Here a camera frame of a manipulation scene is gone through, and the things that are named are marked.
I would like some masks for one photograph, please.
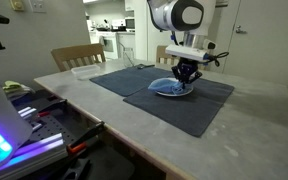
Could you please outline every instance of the plate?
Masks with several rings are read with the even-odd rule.
[[[172,81],[177,81],[177,79],[175,78],[168,78]],[[163,93],[163,92],[159,92],[159,91],[156,91],[157,94],[160,94],[162,96],[169,96],[169,97],[179,97],[179,96],[185,96],[189,93],[191,93],[192,91],[194,90],[194,86],[190,86],[190,89],[186,92],[186,93],[183,93],[183,94],[169,94],[169,93]]]

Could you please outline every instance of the gray placemat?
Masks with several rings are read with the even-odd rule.
[[[124,101],[200,137],[234,87],[204,79],[196,80],[193,85],[193,92],[181,97],[162,96],[145,88]]]
[[[147,67],[144,69],[137,69],[137,67],[130,67],[92,78],[90,81],[113,91],[116,94],[127,97],[148,87],[155,79],[168,77],[170,75],[172,75],[172,72],[158,68]]]

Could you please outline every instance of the white wall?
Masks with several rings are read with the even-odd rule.
[[[112,19],[124,19],[127,16],[134,16],[134,12],[125,11],[124,0],[85,4],[85,12],[96,24],[104,24],[104,19],[111,24]]]
[[[51,49],[90,42],[82,0],[44,0],[47,13],[32,13],[23,0],[24,12],[0,0],[0,14],[10,24],[0,25],[0,81],[14,80],[33,88],[36,77],[58,72]]]
[[[135,17],[135,58],[147,60],[147,1],[134,2]]]

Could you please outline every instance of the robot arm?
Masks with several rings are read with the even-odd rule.
[[[180,61],[172,71],[180,82],[192,83],[202,76],[198,63],[215,61],[218,56],[207,53],[215,49],[215,43],[205,39],[213,19],[216,0],[147,0],[154,26],[161,31],[184,31],[183,46],[169,45],[166,53],[179,56]]]
[[[152,22],[159,30],[208,35],[215,0],[148,0]]]

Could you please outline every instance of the chair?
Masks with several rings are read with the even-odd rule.
[[[156,63],[164,63],[169,65],[175,65],[179,61],[179,57],[173,57],[172,55],[166,54],[165,49],[167,46],[157,46],[156,49]]]
[[[74,67],[105,62],[101,44],[88,44],[53,49],[51,54],[61,72]]]

